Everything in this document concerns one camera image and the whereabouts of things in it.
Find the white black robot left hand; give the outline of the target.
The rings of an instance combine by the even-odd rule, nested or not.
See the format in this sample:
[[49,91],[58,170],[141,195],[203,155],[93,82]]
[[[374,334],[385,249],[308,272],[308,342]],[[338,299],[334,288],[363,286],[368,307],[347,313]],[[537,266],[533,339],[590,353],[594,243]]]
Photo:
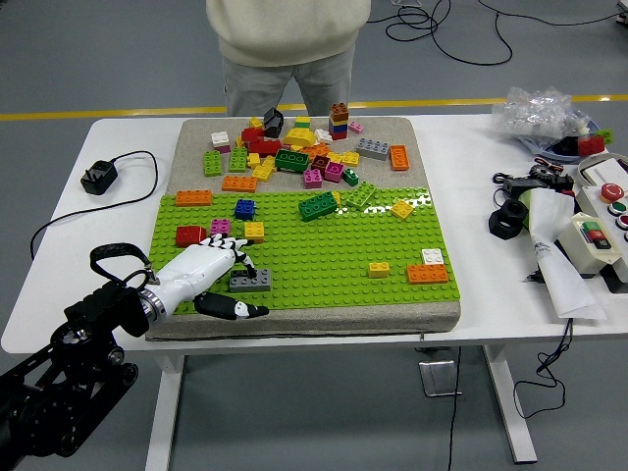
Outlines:
[[193,302],[199,314],[223,320],[268,315],[269,309],[265,306],[247,304],[208,291],[237,263],[243,264],[248,277],[257,275],[252,260],[242,250],[252,243],[249,239],[217,234],[187,247],[157,273],[157,284],[149,285],[141,292],[147,318],[164,322],[184,301]]

